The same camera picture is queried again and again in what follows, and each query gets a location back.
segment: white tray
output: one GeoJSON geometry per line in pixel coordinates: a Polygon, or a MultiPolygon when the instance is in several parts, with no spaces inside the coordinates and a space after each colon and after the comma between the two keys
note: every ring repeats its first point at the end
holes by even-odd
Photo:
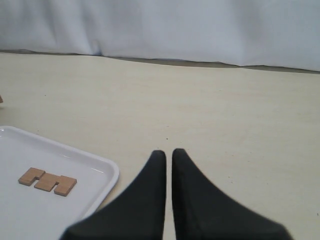
{"type": "Polygon", "coordinates": [[[57,240],[91,215],[114,187],[118,166],[12,126],[0,126],[0,239],[57,240]],[[30,168],[77,179],[66,196],[18,183],[30,168]]]}

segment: tan block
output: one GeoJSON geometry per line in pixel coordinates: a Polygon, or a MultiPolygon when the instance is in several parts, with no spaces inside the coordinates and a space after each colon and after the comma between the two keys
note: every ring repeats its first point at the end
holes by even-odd
{"type": "Polygon", "coordinates": [[[54,189],[54,193],[66,197],[71,189],[76,185],[77,179],[67,176],[60,176],[57,180],[58,186],[54,189]]]}
{"type": "Polygon", "coordinates": [[[30,167],[29,170],[18,179],[18,182],[20,184],[30,186],[35,182],[35,180],[39,180],[45,173],[46,172],[41,169],[30,167]]]}
{"type": "Polygon", "coordinates": [[[45,173],[40,180],[34,185],[36,189],[40,189],[43,191],[50,192],[56,184],[58,184],[58,176],[51,174],[51,173],[45,173]]]}

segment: wooden puzzle piece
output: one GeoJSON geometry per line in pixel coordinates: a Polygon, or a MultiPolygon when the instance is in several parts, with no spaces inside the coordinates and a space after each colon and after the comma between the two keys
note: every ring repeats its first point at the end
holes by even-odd
{"type": "Polygon", "coordinates": [[[77,179],[67,176],[58,177],[58,186],[54,189],[54,193],[66,197],[71,189],[76,185],[77,179]]]}
{"type": "Polygon", "coordinates": [[[18,182],[20,184],[30,186],[35,182],[35,180],[39,180],[45,173],[46,172],[41,169],[30,167],[29,170],[19,178],[18,182]]]}
{"type": "Polygon", "coordinates": [[[56,184],[58,184],[58,176],[51,173],[45,173],[34,187],[36,189],[50,192],[56,184]]]}

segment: white fabric backdrop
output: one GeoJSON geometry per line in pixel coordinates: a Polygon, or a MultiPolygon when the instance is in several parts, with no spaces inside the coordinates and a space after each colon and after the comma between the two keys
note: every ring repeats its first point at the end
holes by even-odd
{"type": "Polygon", "coordinates": [[[320,71],[320,1],[0,0],[0,49],[320,71]]]}

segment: table surface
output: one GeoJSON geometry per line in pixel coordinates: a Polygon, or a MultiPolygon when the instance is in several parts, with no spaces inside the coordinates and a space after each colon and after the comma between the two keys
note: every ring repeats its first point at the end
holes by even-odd
{"type": "Polygon", "coordinates": [[[295,239],[318,239],[319,90],[319,73],[286,68],[0,53],[0,126],[113,160],[120,178],[102,206],[152,150],[166,152],[164,240],[175,234],[175,148],[185,148],[225,193],[283,223],[295,239]]]}

